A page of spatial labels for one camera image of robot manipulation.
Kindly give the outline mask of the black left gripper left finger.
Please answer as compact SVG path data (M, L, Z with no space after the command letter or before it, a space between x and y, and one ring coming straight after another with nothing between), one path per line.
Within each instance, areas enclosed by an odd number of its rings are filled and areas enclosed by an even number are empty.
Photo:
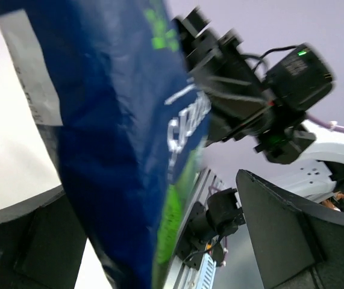
M58 186L0 210L0 289L73 289L86 235Z

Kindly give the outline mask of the Burts sea salt vinegar bag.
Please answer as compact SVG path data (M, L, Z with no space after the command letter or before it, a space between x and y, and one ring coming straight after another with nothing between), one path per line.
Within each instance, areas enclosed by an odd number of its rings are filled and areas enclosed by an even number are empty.
M163 1L0 1L31 114L109 281L162 288L211 104Z

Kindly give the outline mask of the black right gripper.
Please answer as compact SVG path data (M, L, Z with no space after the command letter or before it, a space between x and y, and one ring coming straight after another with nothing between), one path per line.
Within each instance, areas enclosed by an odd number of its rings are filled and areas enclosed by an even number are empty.
M173 22L189 75L211 102L208 142L238 141L250 135L260 148L282 143L273 93L252 71L247 62L252 55L239 49L242 40L235 31L218 36L198 8L186 17L174 17Z

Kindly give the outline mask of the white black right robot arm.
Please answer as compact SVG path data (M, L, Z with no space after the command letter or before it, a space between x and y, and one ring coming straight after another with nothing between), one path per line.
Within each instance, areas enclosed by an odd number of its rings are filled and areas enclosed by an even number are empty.
M264 65L266 56L244 54L232 31L216 36L198 9L174 22L188 71L210 100L208 142L253 137L255 151L270 163L316 162L312 171L289 177L291 191L344 193L344 126L308 112L334 87L320 53L308 43L285 46L285 57L259 77L248 60Z

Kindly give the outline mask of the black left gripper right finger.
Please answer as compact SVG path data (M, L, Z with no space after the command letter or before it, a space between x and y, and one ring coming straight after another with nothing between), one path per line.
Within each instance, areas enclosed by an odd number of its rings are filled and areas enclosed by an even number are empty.
M344 213L247 170L236 184L264 288L344 288Z

